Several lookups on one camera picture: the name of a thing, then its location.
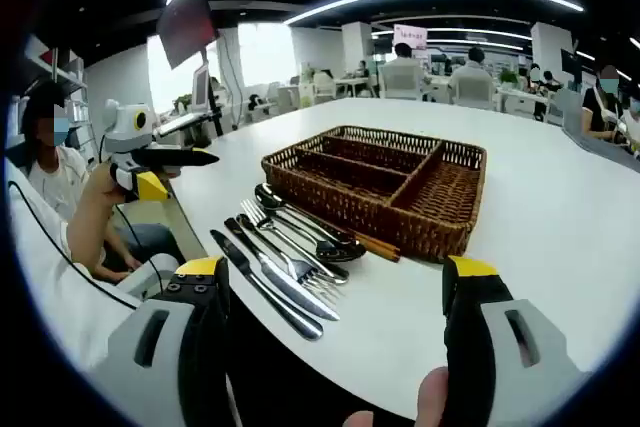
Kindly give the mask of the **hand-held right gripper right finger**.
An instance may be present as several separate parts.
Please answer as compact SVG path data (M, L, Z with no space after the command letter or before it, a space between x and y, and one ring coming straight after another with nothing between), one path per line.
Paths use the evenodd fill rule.
M565 335L482 261L445 259L445 426L537 426L586 382Z

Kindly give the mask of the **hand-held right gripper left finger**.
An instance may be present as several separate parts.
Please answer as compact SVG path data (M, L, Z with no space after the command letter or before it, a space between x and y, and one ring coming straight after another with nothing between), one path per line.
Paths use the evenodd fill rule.
M109 337L100 392L134 426L228 426L228 263L179 267Z

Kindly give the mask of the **person's left hand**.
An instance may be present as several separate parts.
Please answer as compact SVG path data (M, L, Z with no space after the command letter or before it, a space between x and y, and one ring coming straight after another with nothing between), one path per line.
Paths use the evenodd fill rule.
M84 191L93 201L107 207L125 202L125 190L111 176L112 163L103 162L91 172Z

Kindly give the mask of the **person's right hand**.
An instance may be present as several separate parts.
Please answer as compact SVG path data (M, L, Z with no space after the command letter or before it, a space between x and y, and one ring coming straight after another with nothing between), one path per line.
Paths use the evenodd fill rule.
M417 416L414 426L439 426L448 395L449 371L446 366L431 370L422 380L417 397ZM357 411L343 422L344 427L377 426L378 417L373 411Z

